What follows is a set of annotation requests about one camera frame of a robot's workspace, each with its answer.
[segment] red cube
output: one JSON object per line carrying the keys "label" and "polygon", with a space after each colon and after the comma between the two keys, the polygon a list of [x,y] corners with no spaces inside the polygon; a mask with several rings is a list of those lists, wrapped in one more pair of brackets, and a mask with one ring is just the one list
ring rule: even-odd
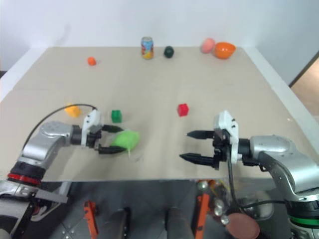
{"label": "red cube", "polygon": [[187,104],[180,104],[177,107],[177,112],[180,117],[186,116],[188,114],[188,110]]}

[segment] green cube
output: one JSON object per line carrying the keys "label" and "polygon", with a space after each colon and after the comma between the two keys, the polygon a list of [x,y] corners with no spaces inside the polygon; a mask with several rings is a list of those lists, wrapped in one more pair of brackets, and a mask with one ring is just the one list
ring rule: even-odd
{"label": "green cube", "polygon": [[111,118],[113,123],[122,123],[121,111],[112,111]]}

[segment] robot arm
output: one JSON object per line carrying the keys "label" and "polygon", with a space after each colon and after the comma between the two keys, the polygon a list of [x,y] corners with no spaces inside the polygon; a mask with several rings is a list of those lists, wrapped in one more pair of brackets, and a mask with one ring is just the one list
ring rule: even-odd
{"label": "robot arm", "polygon": [[187,161],[218,169],[220,161],[236,163],[237,158],[244,165],[259,166],[263,172],[269,172],[285,200],[292,238],[319,239],[319,167],[300,153],[291,140],[276,135],[238,139],[238,125],[229,112],[215,118],[214,131],[196,130],[187,135],[212,138],[214,147],[214,157],[180,155]]}
{"label": "robot arm", "polygon": [[41,180],[55,159],[59,149],[70,145],[93,148],[99,154],[113,154],[125,148],[102,147],[102,131],[119,132],[120,127],[101,125],[100,114],[93,110],[85,117],[83,128],[57,121],[45,123],[38,134],[23,148],[16,164],[0,182],[0,235],[20,238],[41,200],[66,203],[66,195],[41,190]]}

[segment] orange bowl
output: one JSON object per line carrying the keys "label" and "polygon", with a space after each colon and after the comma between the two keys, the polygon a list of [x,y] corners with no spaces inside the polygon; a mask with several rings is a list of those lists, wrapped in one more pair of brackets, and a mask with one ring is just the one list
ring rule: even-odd
{"label": "orange bowl", "polygon": [[221,59],[229,58],[234,51],[236,50],[236,46],[228,42],[218,42],[215,45],[214,54],[216,57]]}

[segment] white wall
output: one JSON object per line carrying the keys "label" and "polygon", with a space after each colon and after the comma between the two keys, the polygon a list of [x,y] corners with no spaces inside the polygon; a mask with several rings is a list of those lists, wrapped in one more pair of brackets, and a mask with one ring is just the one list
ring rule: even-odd
{"label": "white wall", "polygon": [[156,45],[199,46],[211,36],[237,46],[258,46],[288,83],[319,49],[318,4],[318,0],[1,0],[2,68],[9,69],[33,46],[138,46],[146,35]]}
{"label": "white wall", "polygon": [[265,13],[257,49],[289,84],[319,51],[319,1],[279,0]]}

